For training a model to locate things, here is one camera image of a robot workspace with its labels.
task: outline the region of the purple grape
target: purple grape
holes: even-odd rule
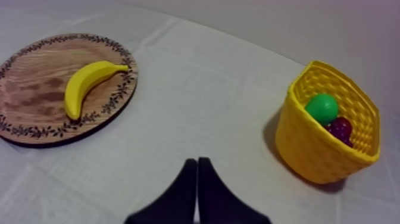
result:
[[[349,137],[346,136],[343,132],[340,132],[340,129],[335,129],[332,125],[325,126],[325,129],[331,133],[335,138],[342,141],[344,144],[348,145],[349,147],[353,148],[353,143],[350,141]]]
[[[335,130],[335,132],[341,133],[345,137],[350,138],[353,127],[351,126],[350,121],[346,118],[338,117],[337,119],[334,119],[330,125]]]

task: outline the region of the wooden plate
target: wooden plate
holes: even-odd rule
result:
[[[130,67],[87,95],[81,119],[64,111],[64,90],[83,66],[106,60]],[[111,39],[83,33],[35,42],[0,66],[0,136],[12,142],[43,145],[70,142],[102,126],[128,103],[138,78],[130,52]]]

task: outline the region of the toy banana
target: toy banana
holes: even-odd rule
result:
[[[108,61],[97,61],[79,69],[72,75],[65,89],[65,113],[72,120],[78,120],[86,94],[96,85],[111,78],[117,71],[128,71],[128,69],[128,66]]]

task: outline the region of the green plastic fruit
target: green plastic fruit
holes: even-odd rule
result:
[[[314,96],[305,106],[305,110],[321,125],[328,125],[339,114],[338,102],[329,94]]]

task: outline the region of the woven plastic basket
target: woven plastic basket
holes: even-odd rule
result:
[[[339,116],[353,125],[350,148],[331,135],[305,110],[315,95],[333,95]],[[379,111],[348,77],[320,61],[312,61],[290,85],[276,132],[276,146],[284,161],[315,183],[335,182],[379,159]]]

